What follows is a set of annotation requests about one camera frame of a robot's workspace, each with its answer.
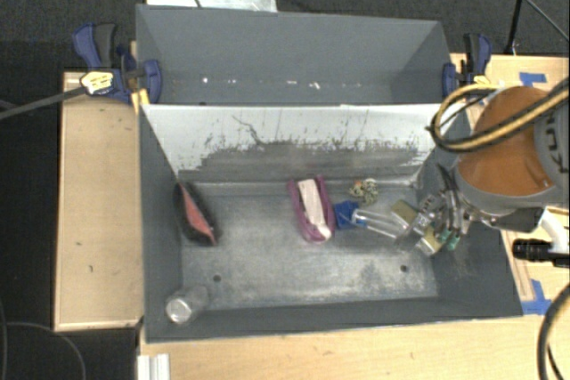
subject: clamp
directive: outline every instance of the clamp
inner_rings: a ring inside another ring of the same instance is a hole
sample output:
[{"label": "clamp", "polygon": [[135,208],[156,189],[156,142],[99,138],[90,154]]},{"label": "clamp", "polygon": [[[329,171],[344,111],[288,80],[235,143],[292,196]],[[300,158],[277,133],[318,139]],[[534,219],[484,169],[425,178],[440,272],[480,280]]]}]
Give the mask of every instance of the clamp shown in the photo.
[{"label": "clamp", "polygon": [[491,61],[493,47],[491,40],[482,34],[465,34],[463,36],[467,61],[461,61],[461,72],[458,74],[455,65],[446,63],[442,74],[444,98],[464,85],[473,85],[476,78],[485,74],[485,68]]},{"label": "clamp", "polygon": [[115,53],[120,58],[120,69],[113,66],[113,40],[115,24],[87,22],[72,34],[75,52],[81,57],[89,72],[81,79],[82,86],[89,95],[102,95],[129,104],[133,90],[128,80],[144,80],[151,103],[159,101],[162,90],[162,75],[159,63],[145,61],[141,69],[137,68],[133,55],[123,46],[118,46]]}]

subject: wooden table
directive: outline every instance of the wooden table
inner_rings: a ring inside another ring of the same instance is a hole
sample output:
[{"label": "wooden table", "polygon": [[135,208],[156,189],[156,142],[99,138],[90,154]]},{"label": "wooden table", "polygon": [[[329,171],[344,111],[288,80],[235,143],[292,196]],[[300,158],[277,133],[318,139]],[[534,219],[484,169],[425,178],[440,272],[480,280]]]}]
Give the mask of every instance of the wooden table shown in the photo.
[{"label": "wooden table", "polygon": [[[453,55],[458,62],[462,56]],[[567,59],[493,56],[487,76],[515,84],[518,72],[552,81],[568,76]],[[78,74],[65,75],[65,88]],[[107,99],[66,101],[61,129],[60,212],[54,326],[59,331],[133,327],[143,315],[143,272],[135,114]],[[552,298],[568,271],[513,261],[518,287],[528,277]],[[552,334],[553,350],[570,375],[570,311]],[[146,344],[168,353],[173,380],[278,378],[535,379],[542,317],[462,321],[310,335]]]}]

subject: yellow cable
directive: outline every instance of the yellow cable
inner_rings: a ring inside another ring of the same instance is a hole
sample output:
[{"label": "yellow cable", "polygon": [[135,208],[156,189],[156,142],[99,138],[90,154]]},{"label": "yellow cable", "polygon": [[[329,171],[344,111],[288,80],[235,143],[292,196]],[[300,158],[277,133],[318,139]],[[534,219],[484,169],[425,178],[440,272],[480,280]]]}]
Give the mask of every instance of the yellow cable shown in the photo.
[{"label": "yellow cable", "polygon": [[[466,87],[461,87],[461,89],[458,89],[457,91],[455,91],[454,93],[449,95],[444,100],[444,102],[442,103],[442,106],[437,111],[436,116],[434,117],[434,135],[435,135],[435,137],[439,141],[444,142],[444,137],[441,134],[441,127],[440,127],[441,119],[444,115],[444,112],[455,101],[457,101],[462,95],[465,95],[465,94],[468,94],[468,93],[471,93],[474,91],[479,91],[479,92],[481,92],[482,90],[493,91],[493,90],[496,90],[498,88],[499,87],[495,86],[495,85],[469,85]],[[519,129],[522,125],[536,119],[537,117],[539,117],[540,115],[542,115],[543,113],[548,111],[549,109],[554,108],[559,103],[561,103],[567,99],[568,99],[568,89],[565,89],[561,93],[558,93],[556,96],[552,97],[547,102],[545,102],[542,105],[537,106],[536,108],[525,113],[523,116],[521,116],[521,118],[504,125],[503,127],[501,127],[500,129],[498,129],[495,132],[488,133],[488,134],[486,134],[480,138],[477,138],[475,140],[470,140],[469,138],[466,138],[465,141],[462,141],[462,142],[457,143],[457,144],[446,144],[445,147],[448,150],[454,150],[457,152],[462,152],[465,150],[473,149],[473,148],[478,147],[478,146],[483,146],[487,143],[495,141],[497,138],[500,138],[502,136],[505,136],[507,134],[514,132],[515,130]]]}]

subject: bin floor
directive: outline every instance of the bin floor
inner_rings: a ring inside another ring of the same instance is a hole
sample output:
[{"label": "bin floor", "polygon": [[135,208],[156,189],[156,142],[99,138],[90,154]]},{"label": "bin floor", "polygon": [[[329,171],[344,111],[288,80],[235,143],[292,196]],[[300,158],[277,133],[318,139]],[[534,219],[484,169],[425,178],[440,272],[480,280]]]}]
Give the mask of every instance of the bin floor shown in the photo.
[{"label": "bin floor", "polygon": [[[333,203],[345,193],[331,191]],[[330,241],[302,239],[285,182],[194,182],[222,232],[216,247],[183,245],[184,285],[203,284],[211,310],[378,301],[436,296],[430,259],[399,252],[364,228],[337,230]],[[412,188],[383,189],[374,210],[397,199],[415,203]]]}]

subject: black floor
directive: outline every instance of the black floor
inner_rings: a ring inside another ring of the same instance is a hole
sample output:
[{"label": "black floor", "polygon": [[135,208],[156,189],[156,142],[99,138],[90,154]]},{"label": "black floor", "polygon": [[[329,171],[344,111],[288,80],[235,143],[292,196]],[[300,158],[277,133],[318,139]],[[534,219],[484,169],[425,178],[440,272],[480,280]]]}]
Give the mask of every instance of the black floor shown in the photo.
[{"label": "black floor", "polygon": [[[0,100],[24,103],[56,93],[62,71],[81,65],[70,33],[86,21],[111,21],[118,24],[118,40],[125,43],[134,38],[134,4],[143,1],[0,0]],[[568,34],[568,0],[534,1]],[[465,32],[485,33],[495,50],[501,50],[514,3],[278,0],[278,8],[440,20],[450,49],[460,52]],[[517,42],[520,53],[568,53],[567,41],[527,4]],[[51,323],[58,116],[58,109],[51,107],[0,123],[0,297],[9,321]],[[85,358],[88,378],[124,379],[133,373],[134,331],[98,331],[72,338]],[[10,328],[9,341],[7,378],[80,378],[73,364],[77,360],[64,342],[56,343],[40,330],[16,327]]]}]

